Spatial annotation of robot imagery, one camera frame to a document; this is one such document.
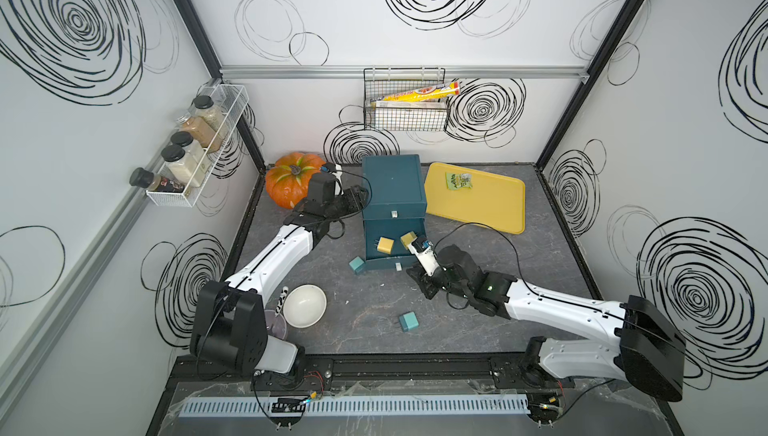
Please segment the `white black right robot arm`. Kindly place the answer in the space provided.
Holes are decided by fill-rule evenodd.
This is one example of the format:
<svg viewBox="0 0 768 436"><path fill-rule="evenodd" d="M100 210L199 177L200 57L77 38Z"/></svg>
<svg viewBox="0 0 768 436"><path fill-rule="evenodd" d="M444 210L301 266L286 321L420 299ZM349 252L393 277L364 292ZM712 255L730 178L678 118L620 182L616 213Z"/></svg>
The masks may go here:
<svg viewBox="0 0 768 436"><path fill-rule="evenodd" d="M585 299L523 278L482 270L465 251L440 251L418 239L407 246L415 264L407 274L422 294L452 294L489 317L528 321L568 332L573 340L530 340L523 367L537 379L570 377L624 381L659 400L683 398L685 341L650 301Z"/></svg>

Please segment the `spice jar brown contents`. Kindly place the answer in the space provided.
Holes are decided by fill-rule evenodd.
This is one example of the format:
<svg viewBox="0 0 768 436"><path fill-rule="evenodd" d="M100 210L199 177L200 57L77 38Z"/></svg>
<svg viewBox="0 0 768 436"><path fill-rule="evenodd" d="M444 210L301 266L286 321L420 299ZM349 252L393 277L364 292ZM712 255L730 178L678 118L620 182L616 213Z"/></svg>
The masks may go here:
<svg viewBox="0 0 768 436"><path fill-rule="evenodd" d="M177 122L181 131L189 133L209 153L216 153L221 149L221 137L202 117L184 114Z"/></svg>

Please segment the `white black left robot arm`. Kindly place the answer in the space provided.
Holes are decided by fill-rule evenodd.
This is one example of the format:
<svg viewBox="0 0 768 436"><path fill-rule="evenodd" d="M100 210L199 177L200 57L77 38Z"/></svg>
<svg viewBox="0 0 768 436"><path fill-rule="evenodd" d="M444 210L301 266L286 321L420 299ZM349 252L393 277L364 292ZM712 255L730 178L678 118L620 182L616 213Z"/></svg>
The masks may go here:
<svg viewBox="0 0 768 436"><path fill-rule="evenodd" d="M242 376L258 371L298 376L304 350L268 333L264 303L332 224L362 213L372 202L372 184L363 179L344 188L345 174L334 166L312 175L307 196L267 246L226 280L204 285L189 341L197 362L215 363Z"/></svg>

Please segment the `yellow snack package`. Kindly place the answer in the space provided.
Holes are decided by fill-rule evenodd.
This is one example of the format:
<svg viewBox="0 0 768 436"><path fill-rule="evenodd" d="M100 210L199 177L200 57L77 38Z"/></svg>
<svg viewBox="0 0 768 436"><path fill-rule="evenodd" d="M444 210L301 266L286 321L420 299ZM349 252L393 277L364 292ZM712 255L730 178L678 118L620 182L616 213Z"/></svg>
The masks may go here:
<svg viewBox="0 0 768 436"><path fill-rule="evenodd" d="M459 94L460 83L452 82L388 95L377 99L376 102L420 103L458 96Z"/></svg>

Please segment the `clear acrylic spice shelf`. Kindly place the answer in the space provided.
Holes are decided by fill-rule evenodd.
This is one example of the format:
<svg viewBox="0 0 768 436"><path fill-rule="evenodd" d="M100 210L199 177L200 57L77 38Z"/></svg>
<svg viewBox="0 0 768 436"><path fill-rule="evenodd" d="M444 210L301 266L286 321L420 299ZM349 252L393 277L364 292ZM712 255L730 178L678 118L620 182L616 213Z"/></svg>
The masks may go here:
<svg viewBox="0 0 768 436"><path fill-rule="evenodd" d="M177 130L161 151L157 175L182 186L180 190L152 186L145 190L157 206L192 208L216 180L232 177L247 151L238 125L249 97L240 85L204 86L177 119Z"/></svg>

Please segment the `small dark pepper bottle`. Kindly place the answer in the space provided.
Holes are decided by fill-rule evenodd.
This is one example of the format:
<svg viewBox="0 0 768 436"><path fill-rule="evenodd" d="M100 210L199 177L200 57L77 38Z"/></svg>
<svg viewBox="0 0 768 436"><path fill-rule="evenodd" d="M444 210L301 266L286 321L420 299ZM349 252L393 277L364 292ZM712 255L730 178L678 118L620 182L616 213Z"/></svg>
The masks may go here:
<svg viewBox="0 0 768 436"><path fill-rule="evenodd" d="M148 192L179 194L185 189L185 186L178 181L160 174L155 174L143 168L136 168L132 172L129 178L129 184L133 187L142 188Z"/></svg>

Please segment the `teal plug cube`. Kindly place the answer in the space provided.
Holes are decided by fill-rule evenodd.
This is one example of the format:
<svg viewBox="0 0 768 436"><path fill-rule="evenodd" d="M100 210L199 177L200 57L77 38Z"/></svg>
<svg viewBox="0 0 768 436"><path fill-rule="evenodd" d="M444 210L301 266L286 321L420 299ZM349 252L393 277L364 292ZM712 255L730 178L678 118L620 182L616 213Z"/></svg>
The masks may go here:
<svg viewBox="0 0 768 436"><path fill-rule="evenodd" d="M360 257L355 257L349 262L349 267L355 274L361 274L365 270L365 261Z"/></svg>
<svg viewBox="0 0 768 436"><path fill-rule="evenodd" d="M410 332L419 327L419 321L414 312L408 312L398 317L403 332Z"/></svg>

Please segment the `white plate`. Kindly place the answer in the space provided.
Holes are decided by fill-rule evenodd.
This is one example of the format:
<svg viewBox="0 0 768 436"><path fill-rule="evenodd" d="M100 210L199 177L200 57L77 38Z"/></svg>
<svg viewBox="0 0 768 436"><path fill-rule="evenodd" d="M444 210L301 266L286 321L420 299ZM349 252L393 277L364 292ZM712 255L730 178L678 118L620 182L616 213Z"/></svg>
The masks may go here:
<svg viewBox="0 0 768 436"><path fill-rule="evenodd" d="M318 323L327 309L325 292L316 285L302 285L287 296L283 315L287 324L296 329L306 329Z"/></svg>

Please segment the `teal drawer cabinet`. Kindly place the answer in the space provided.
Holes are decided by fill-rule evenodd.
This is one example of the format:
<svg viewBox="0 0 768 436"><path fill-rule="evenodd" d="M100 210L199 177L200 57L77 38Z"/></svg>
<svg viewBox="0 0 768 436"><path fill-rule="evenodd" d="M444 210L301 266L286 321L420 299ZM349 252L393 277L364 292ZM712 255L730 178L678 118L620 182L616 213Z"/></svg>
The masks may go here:
<svg viewBox="0 0 768 436"><path fill-rule="evenodd" d="M417 155L367 156L362 170L372 186L372 200L362 213L365 271L404 270L417 259L401 244L410 231L426 234L427 201L421 161ZM391 255L376 251L379 238L394 240Z"/></svg>

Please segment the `orange decorative pumpkin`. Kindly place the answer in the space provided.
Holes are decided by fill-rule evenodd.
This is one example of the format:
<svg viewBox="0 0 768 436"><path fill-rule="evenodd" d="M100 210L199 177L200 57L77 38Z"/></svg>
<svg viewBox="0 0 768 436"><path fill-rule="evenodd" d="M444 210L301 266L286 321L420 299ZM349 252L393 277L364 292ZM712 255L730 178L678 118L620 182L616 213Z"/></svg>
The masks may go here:
<svg viewBox="0 0 768 436"><path fill-rule="evenodd" d="M281 157L266 174L265 189L279 207L292 210L308 194L312 176L326 164L320 156L293 152Z"/></svg>

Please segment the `yellow plug cube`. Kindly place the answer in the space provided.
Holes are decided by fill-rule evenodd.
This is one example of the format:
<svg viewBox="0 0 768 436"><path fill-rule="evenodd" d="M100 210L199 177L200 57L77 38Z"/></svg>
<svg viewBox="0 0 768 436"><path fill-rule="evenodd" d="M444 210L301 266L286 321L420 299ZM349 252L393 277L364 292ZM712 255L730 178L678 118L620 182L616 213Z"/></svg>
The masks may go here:
<svg viewBox="0 0 768 436"><path fill-rule="evenodd" d="M411 244L418 238L415 232L410 231L400 237L401 244L408 250Z"/></svg>
<svg viewBox="0 0 768 436"><path fill-rule="evenodd" d="M381 254L391 255L394 248L394 240L381 237L376 243L376 251Z"/></svg>

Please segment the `spice jar cream contents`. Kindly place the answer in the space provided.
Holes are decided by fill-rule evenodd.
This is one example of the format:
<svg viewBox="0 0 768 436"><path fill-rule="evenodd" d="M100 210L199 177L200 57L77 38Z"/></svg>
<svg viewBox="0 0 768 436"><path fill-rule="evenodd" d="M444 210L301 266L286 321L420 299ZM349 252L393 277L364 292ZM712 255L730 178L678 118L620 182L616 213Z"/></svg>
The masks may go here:
<svg viewBox="0 0 768 436"><path fill-rule="evenodd" d="M197 160L181 146L171 144L161 151L166 167L175 179L185 186L199 188L204 181L204 174L198 169Z"/></svg>

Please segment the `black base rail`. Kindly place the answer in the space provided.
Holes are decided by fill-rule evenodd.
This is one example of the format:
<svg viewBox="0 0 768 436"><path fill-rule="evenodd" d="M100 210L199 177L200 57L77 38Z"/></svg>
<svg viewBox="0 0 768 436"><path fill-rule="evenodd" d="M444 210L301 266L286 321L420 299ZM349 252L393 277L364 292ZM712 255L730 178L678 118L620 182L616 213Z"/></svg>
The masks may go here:
<svg viewBox="0 0 768 436"><path fill-rule="evenodd" d="M543 392L572 387L576 378L596 378L602 370L606 379L625 381L642 389L651 381L651 369L638 356L624 362L607 351L588 354L584 361L569 360L566 352L547 353L532 346L524 352L495 353L405 353L405 354L317 354L299 352L278 357L277 369L248 361L242 367L227 368L194 356L177 359L164 390L171 392L181 383L247 383L257 379L257 388L277 392L339 392L357 382L409 380L481 380L494 389Z"/></svg>

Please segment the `spice jar white contents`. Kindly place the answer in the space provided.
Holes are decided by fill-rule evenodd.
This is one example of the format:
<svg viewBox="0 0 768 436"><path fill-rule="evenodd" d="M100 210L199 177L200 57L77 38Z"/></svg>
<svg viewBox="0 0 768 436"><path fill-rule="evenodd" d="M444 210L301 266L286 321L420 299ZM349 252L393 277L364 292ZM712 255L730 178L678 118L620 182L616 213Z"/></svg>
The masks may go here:
<svg viewBox="0 0 768 436"><path fill-rule="evenodd" d="M190 133L178 131L170 137L170 143L180 146L188 155L192 156L199 164L203 174L210 170L211 162L207 158L205 150Z"/></svg>

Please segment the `yellow cutting board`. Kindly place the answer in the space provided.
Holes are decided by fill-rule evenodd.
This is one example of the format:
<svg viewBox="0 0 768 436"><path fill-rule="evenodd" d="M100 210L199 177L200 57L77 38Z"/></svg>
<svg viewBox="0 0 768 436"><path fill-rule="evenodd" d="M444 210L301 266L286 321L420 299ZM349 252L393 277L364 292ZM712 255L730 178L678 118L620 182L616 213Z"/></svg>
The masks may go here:
<svg viewBox="0 0 768 436"><path fill-rule="evenodd" d="M450 191L446 173L470 173L472 189ZM424 190L429 215L461 223L480 223L513 235L526 226L526 186L523 181L444 163L432 163Z"/></svg>

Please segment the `purple bowl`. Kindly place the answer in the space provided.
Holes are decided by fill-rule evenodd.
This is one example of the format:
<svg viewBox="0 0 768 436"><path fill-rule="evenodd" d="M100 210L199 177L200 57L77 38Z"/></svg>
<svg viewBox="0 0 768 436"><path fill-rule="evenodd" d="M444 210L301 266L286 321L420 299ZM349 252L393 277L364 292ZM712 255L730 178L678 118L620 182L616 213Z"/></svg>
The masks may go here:
<svg viewBox="0 0 768 436"><path fill-rule="evenodd" d="M267 334L271 337L285 340L288 332L287 322L282 314L274 310L264 312Z"/></svg>

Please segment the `green sticker label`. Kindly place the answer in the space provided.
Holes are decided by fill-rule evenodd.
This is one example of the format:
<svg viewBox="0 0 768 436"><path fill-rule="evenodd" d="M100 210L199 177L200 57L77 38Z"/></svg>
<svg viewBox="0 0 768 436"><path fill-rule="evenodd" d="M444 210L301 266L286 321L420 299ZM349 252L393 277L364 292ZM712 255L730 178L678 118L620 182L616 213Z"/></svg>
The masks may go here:
<svg viewBox="0 0 768 436"><path fill-rule="evenodd" d="M470 173L446 173L446 187L450 191L472 189L472 175Z"/></svg>

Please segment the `spice jar tan contents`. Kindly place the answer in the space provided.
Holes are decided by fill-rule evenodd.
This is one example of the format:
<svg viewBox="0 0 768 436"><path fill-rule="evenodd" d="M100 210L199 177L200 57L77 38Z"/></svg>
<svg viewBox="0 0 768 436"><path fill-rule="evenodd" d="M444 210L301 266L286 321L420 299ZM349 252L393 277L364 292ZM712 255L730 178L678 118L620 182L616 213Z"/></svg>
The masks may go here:
<svg viewBox="0 0 768 436"><path fill-rule="evenodd" d="M195 115L202 118L216 134L219 136L226 135L226 116L211 96L196 96L192 101L192 105L195 109Z"/></svg>

